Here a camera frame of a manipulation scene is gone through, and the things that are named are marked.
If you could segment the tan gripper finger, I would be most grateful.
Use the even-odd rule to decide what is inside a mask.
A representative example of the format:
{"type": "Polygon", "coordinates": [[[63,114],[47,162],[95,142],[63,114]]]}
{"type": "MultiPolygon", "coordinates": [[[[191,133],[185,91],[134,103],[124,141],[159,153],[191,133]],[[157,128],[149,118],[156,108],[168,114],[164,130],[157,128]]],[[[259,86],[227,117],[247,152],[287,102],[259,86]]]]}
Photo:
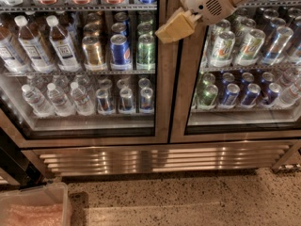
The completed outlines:
{"type": "Polygon", "coordinates": [[[193,14],[190,10],[178,8],[165,24],[155,32],[162,43],[171,43],[184,39],[195,32],[200,14],[193,14]]]}

